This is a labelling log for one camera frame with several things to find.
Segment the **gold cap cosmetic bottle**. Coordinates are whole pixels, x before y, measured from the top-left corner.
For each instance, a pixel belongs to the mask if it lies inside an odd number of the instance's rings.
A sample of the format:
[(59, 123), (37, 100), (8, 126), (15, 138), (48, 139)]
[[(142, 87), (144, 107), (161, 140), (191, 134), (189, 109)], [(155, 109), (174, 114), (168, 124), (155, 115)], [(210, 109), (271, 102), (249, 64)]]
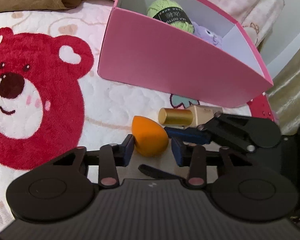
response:
[(186, 109), (162, 108), (158, 121), (165, 126), (197, 127), (210, 121), (217, 112), (223, 113), (220, 107), (192, 105)]

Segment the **orange makeup sponge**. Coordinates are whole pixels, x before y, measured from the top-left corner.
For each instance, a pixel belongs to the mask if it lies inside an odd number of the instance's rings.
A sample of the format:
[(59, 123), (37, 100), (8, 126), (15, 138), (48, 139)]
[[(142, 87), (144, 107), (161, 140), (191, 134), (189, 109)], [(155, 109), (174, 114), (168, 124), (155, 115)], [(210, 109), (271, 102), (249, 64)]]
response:
[(169, 138), (166, 131), (158, 123), (144, 116), (134, 116), (132, 135), (137, 152), (144, 157), (161, 156), (168, 147)]

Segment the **beige curtain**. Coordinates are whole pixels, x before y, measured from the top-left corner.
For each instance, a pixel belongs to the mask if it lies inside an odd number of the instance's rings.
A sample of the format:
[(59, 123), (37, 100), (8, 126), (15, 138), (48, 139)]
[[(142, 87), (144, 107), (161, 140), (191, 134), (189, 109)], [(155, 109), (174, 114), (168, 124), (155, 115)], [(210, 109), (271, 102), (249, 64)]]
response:
[(294, 134), (300, 125), (300, 58), (292, 59), (275, 77), (268, 99), (281, 132)]

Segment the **red bear bed blanket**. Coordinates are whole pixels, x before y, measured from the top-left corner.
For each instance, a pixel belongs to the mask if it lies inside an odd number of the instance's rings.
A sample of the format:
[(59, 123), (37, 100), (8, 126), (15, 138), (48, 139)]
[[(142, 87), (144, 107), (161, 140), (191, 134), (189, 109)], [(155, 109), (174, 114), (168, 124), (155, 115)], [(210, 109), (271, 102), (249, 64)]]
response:
[(110, 11), (89, 0), (66, 12), (0, 13), (0, 31), (13, 36), (0, 52), (0, 231), (13, 221), (5, 197), (13, 179), (75, 146), (121, 141), (136, 115), (157, 120), (162, 107), (198, 103), (99, 77)]

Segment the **purple plush toy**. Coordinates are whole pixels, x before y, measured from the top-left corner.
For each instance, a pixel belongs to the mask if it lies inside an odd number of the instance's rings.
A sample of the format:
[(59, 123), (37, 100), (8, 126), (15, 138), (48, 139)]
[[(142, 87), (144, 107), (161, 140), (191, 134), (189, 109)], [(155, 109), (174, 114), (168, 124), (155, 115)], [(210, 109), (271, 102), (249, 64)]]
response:
[(222, 49), (223, 39), (221, 36), (215, 34), (213, 31), (205, 28), (204, 26), (198, 25), (196, 22), (192, 21), (194, 27), (194, 35), (202, 40)]

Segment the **green yarn ball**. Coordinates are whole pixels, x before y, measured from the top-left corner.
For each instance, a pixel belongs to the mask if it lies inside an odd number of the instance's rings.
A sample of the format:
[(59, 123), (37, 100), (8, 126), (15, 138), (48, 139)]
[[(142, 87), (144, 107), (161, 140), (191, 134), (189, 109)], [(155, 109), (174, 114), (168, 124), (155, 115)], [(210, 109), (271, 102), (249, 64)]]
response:
[(172, 0), (156, 0), (147, 9), (147, 16), (194, 34), (194, 26), (183, 8)]

